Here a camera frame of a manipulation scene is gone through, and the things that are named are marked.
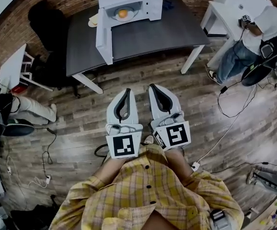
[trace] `shoe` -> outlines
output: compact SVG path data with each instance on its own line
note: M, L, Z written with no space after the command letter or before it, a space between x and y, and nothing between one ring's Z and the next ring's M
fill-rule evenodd
M253 181L255 181L255 178L253 178L253 173L256 171L256 168L252 168L250 173L247 176L246 183L252 184Z
M56 112L57 112L57 108L55 104L51 104L50 105L51 110L54 112L55 114L55 120L51 120L51 122L55 122L56 121Z
M153 144L154 138L153 136L147 136L147 138L144 140L144 144Z
M207 75L210 79L212 79L214 82L216 82L218 85L222 85L222 83L219 83L216 78L216 73L212 70L207 71Z

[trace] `plaid shirt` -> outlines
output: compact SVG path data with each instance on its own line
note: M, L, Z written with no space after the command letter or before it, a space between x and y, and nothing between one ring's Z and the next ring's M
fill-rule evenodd
M194 172L181 182L159 146L147 145L112 184L92 176L74 185L50 229L73 229L81 221L83 230L140 230L156 210L178 229L209 230L213 209L224 210L234 229L241 228L244 215L222 180Z

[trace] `table leg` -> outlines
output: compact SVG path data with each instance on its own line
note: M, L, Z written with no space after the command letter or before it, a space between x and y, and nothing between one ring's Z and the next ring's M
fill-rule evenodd
M202 29L204 29L207 22L209 22L211 15L212 15L212 10L211 10L211 6L209 5L200 24Z
M184 74L188 71L188 69L190 68L191 64L195 61L195 59L198 57L198 55L200 54L201 50L203 49L205 45L200 45L195 47L190 56L188 57L187 61L185 62L184 66L181 69L181 73Z
M98 94L103 94L103 89L96 85L93 81L88 79L86 76L84 76L82 73L73 75L73 77L87 87L91 88L93 91L97 92Z
M213 56L213 58L207 63L207 67L211 68L212 65L214 64L214 62L216 62L218 59L220 59L223 54L230 48L233 46L234 44L234 39L233 37L230 36L230 38L228 39L228 41L225 42L225 44L217 51L217 53Z
M30 82L30 83L33 83L33 84L35 84L35 85L37 85L37 86L39 86L39 87L41 87L41 88L43 88L43 89L45 89L45 90L48 90L48 91L50 91L50 92L53 91L53 89L50 89L50 88L48 88L47 86L44 86L44 85L39 84L39 83L37 83L37 82L35 82L35 81L29 79L29 78L26 78L26 77L23 76L22 74L20 74L20 78L23 79L23 80L26 80L26 81L28 81L28 82Z

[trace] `open microwave door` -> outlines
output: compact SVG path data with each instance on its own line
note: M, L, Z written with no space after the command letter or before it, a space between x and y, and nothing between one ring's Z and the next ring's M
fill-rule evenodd
M98 11L96 48L102 55L106 64L113 64L113 52L111 47L111 27L109 26L109 18L104 8L101 8Z

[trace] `white pants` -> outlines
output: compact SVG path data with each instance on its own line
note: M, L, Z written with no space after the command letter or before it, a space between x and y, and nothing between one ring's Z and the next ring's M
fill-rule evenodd
M10 118L25 119L35 125L46 125L49 123L48 120L52 122L56 121L56 114L50 107L45 107L31 98L24 96L16 97L12 103Z

